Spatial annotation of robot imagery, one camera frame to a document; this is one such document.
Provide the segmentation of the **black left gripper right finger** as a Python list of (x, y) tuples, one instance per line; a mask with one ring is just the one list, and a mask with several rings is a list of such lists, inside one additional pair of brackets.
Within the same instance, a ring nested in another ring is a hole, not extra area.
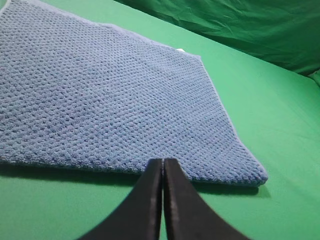
[(169, 240), (247, 240), (200, 197), (178, 160), (163, 163), (164, 217)]

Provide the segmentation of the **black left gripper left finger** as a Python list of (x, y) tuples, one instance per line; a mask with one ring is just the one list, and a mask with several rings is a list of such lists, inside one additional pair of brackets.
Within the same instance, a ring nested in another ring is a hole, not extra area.
[(101, 223), (81, 240), (158, 240), (162, 217), (161, 159), (151, 159), (134, 188)]

